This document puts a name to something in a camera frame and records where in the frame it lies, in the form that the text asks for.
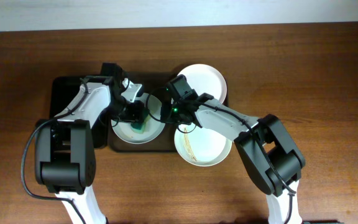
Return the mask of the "white plate front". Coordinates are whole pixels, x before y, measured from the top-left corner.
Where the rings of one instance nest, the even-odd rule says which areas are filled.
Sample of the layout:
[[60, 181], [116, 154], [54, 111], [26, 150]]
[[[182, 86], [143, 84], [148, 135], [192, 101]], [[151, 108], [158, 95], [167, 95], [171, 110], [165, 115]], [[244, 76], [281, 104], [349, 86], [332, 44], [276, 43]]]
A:
[[175, 131], [174, 145], [185, 161], [194, 166], [209, 167], [225, 160], [232, 141], [216, 131], [182, 124]]

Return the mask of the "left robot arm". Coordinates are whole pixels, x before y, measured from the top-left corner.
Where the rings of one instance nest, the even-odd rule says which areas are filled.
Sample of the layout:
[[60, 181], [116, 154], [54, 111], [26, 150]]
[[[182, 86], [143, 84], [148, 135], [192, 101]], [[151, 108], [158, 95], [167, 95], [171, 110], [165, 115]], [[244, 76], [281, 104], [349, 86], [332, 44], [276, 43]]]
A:
[[73, 223], [107, 223], [96, 200], [92, 127], [103, 112], [118, 123], [144, 120], [141, 84], [119, 76], [87, 76], [68, 106], [37, 126], [35, 178], [62, 201]]

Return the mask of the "white plate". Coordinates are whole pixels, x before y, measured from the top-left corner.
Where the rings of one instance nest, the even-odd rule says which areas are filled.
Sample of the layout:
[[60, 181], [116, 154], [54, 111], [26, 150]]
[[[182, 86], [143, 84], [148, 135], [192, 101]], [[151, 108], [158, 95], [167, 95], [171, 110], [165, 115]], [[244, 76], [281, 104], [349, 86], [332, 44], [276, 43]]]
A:
[[216, 131], [182, 124], [175, 131], [174, 145], [185, 161], [194, 166], [209, 167], [225, 160], [232, 141]]
[[227, 96], [227, 84], [222, 74], [214, 67], [193, 64], [185, 67], [178, 74], [186, 77], [188, 84], [198, 95], [207, 93], [220, 103], [224, 103]]
[[[162, 103], [155, 96], [148, 101], [148, 108], [153, 117], [160, 119]], [[135, 129], [129, 123], [111, 121], [112, 130], [123, 141], [131, 144], [144, 144], [154, 140], [164, 129], [165, 124], [154, 120], [149, 115], [146, 117], [140, 129]]]

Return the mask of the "green yellow sponge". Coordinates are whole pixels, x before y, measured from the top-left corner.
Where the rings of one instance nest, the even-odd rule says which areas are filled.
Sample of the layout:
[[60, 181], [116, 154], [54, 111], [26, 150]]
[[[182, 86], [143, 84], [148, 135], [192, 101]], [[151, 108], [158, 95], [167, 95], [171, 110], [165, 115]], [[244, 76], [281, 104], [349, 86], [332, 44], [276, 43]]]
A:
[[130, 124], [130, 127], [133, 130], [133, 132], [137, 134], [144, 133], [146, 122], [148, 121], [148, 116], [149, 116], [149, 110], [143, 109], [140, 114], [140, 120]]

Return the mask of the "white plate back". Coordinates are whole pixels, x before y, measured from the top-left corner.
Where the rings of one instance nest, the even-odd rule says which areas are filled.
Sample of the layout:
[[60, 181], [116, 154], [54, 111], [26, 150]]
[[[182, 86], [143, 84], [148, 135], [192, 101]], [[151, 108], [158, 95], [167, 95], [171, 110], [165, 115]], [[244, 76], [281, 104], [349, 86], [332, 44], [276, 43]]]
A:
[[178, 74], [186, 77], [188, 84], [198, 95], [207, 93], [220, 103], [224, 103], [227, 96], [227, 84], [222, 74], [214, 67], [193, 64], [185, 67]]

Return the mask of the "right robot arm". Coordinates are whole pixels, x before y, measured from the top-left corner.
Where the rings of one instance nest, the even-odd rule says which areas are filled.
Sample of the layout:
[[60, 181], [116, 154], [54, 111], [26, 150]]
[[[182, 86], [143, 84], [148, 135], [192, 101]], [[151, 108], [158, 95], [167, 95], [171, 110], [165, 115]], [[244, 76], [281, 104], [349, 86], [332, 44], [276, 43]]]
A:
[[163, 120], [194, 123], [232, 141], [248, 176], [265, 194], [269, 223], [302, 223], [297, 188], [306, 161], [298, 146], [274, 115], [247, 116], [211, 95], [171, 96], [163, 104]]

